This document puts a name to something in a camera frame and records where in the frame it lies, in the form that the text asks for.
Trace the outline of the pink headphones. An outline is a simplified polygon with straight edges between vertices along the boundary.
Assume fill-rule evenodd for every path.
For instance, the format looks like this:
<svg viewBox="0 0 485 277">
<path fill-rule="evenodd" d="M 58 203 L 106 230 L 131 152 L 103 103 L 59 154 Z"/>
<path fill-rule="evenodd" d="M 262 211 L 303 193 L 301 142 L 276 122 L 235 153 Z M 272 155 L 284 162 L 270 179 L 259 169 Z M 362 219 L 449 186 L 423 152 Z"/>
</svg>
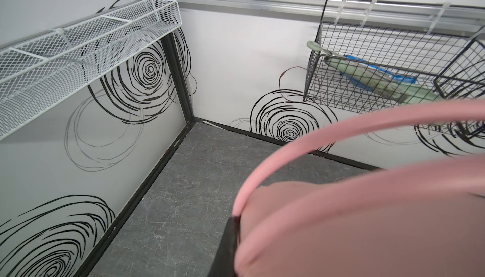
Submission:
<svg viewBox="0 0 485 277">
<path fill-rule="evenodd" d="M 360 115 L 280 148 L 246 179 L 237 276 L 483 276 L 484 156 L 425 161 L 317 185 L 265 179 L 316 149 L 399 125 L 484 119 L 483 100 Z"/>
</svg>

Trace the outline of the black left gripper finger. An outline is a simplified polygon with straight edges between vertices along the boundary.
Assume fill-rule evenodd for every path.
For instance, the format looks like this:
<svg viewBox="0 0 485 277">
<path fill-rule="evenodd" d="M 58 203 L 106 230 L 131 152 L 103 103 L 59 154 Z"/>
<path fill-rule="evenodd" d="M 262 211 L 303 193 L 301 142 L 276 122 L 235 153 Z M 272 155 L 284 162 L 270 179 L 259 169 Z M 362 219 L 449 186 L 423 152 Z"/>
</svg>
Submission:
<svg viewBox="0 0 485 277">
<path fill-rule="evenodd" d="M 234 259 L 238 247 L 240 218 L 227 220 L 222 238 L 211 265 L 208 277 L 236 277 Z"/>
</svg>

